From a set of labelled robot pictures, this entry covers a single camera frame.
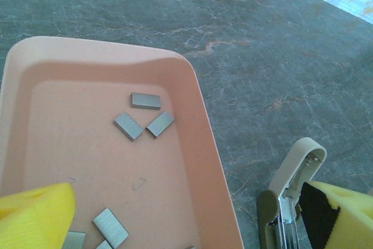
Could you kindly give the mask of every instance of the stapler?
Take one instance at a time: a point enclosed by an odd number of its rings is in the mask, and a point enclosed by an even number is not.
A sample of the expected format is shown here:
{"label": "stapler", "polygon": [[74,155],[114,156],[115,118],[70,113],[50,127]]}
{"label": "stapler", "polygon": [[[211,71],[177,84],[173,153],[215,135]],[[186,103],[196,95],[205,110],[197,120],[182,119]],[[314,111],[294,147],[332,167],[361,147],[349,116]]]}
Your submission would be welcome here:
{"label": "stapler", "polygon": [[302,185],[312,180],[326,159],[326,149],[301,138],[256,201],[261,249],[299,249],[296,221]]}

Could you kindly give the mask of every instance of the staple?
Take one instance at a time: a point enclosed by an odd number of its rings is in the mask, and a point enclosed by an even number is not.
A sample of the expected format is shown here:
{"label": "staple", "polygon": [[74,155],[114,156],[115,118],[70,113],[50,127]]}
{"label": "staple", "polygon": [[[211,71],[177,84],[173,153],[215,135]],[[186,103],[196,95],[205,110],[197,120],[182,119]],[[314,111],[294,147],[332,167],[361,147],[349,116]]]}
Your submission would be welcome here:
{"label": "staple", "polygon": [[130,141],[134,141],[144,129],[131,118],[127,113],[123,113],[114,120],[114,125],[125,135]]}
{"label": "staple", "polygon": [[106,208],[94,218],[93,223],[113,249],[116,249],[129,236],[126,229],[109,208]]}
{"label": "staple", "polygon": [[155,94],[132,93],[132,108],[159,110],[161,109],[161,97]]}
{"label": "staple", "polygon": [[69,177],[69,178],[72,180],[72,182],[70,182],[70,184],[72,184],[76,181],[76,179],[74,177]]}
{"label": "staple", "polygon": [[62,249],[82,249],[86,233],[68,232]]}
{"label": "staple", "polygon": [[106,240],[104,240],[96,249],[112,249],[112,247]]}
{"label": "staple", "polygon": [[141,183],[140,183],[140,185],[138,185],[137,187],[135,187],[135,183],[132,183],[132,190],[133,191],[136,191],[137,189],[139,189],[143,184],[145,184],[145,182],[146,182],[146,179],[144,179],[144,178],[139,178],[139,179],[141,179],[141,180],[143,180]]}
{"label": "staple", "polygon": [[146,128],[155,136],[158,137],[169,125],[174,121],[173,117],[166,111],[160,114]]}

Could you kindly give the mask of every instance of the pink tray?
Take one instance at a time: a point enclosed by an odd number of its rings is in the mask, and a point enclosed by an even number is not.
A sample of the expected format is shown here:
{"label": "pink tray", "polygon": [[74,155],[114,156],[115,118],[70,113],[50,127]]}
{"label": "pink tray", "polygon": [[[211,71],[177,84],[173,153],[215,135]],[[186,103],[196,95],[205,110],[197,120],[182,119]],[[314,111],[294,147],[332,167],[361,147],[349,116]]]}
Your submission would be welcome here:
{"label": "pink tray", "polygon": [[[130,108],[132,92],[158,94],[160,111]],[[110,207],[130,236],[120,248],[243,248],[190,63],[166,50],[33,37],[9,51],[1,87],[1,195],[77,179],[85,248],[104,238],[92,220]],[[142,127],[163,110],[175,122],[130,142],[113,124]],[[140,188],[133,191],[142,182]]]}

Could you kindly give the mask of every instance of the black foam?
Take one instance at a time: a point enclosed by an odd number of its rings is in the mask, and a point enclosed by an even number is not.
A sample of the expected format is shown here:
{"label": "black foam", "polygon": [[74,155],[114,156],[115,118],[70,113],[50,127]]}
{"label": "black foam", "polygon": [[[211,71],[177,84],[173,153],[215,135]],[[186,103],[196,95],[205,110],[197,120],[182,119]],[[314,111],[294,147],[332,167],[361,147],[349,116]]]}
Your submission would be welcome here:
{"label": "black foam", "polygon": [[313,249],[324,249],[338,219],[340,207],[333,209],[326,195],[304,183],[299,198],[302,217]]}

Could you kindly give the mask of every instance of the gray marble surface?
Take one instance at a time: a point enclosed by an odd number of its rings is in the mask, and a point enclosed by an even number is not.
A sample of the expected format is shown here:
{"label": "gray marble surface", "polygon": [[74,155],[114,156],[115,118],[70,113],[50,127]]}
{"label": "gray marble surface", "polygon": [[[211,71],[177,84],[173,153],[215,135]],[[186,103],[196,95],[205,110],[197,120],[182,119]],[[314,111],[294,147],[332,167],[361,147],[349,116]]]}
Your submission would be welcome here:
{"label": "gray marble surface", "polygon": [[[316,179],[373,187],[373,26],[320,0],[0,0],[0,65],[30,36],[165,48],[198,74],[245,248],[255,201],[293,143],[327,148]],[[302,248],[309,248],[300,229]]]}

